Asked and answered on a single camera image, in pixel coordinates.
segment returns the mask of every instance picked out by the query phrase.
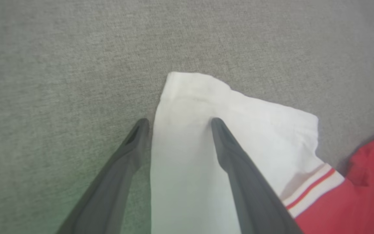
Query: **textured fabric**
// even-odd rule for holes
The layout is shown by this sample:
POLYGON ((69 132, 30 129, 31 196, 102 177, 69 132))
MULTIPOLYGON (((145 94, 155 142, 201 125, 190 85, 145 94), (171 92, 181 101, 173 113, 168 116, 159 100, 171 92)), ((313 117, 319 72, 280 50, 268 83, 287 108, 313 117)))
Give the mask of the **textured fabric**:
POLYGON ((316 181, 311 177, 331 169, 316 157, 316 116, 244 96, 209 75, 171 72, 151 145, 153 234, 241 233, 229 178, 217 160, 210 125, 215 117, 226 123, 280 198, 292 197, 316 181))
POLYGON ((296 221, 305 234, 374 233, 374 141, 350 159, 346 180, 296 221))
MULTIPOLYGON (((341 171, 374 135, 374 0, 0 0, 0 233, 54 233, 170 71, 315 114, 341 171)), ((125 233, 150 230, 149 161, 125 233)))

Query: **gray fabric surface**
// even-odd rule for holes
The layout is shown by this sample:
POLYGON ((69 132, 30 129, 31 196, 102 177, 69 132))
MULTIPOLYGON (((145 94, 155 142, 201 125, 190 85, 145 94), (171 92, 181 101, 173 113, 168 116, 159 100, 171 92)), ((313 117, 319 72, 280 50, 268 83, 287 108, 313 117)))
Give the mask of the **gray fabric surface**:
MULTIPOLYGON (((0 233, 54 233, 170 71, 317 115, 343 172, 374 136, 374 0, 0 0, 0 233)), ((149 161, 125 233, 150 230, 149 161)))

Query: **red fabric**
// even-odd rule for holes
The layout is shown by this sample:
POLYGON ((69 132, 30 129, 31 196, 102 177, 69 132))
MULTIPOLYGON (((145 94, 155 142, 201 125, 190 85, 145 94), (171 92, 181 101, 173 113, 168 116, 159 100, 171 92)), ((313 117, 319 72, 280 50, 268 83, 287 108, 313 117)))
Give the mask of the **red fabric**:
POLYGON ((350 159, 345 181, 295 220, 305 234, 374 234, 374 141, 350 159))

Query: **white fabric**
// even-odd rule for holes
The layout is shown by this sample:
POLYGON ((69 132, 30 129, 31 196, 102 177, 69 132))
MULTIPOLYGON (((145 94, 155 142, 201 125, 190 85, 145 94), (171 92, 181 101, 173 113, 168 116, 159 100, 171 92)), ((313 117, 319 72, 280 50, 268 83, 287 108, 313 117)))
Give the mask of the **white fabric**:
POLYGON ((324 167, 316 116, 250 98, 198 73, 168 74, 153 129, 152 234, 239 234, 210 120, 220 117, 285 200, 324 167))

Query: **striped trim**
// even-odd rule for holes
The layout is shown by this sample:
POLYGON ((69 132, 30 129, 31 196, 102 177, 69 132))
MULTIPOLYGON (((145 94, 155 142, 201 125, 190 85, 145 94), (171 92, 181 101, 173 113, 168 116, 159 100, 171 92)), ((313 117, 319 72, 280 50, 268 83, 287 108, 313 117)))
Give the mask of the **striped trim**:
POLYGON ((325 164, 318 172, 307 179, 294 194, 283 201, 295 218, 310 207, 322 195, 339 186, 344 181, 336 170, 325 164))

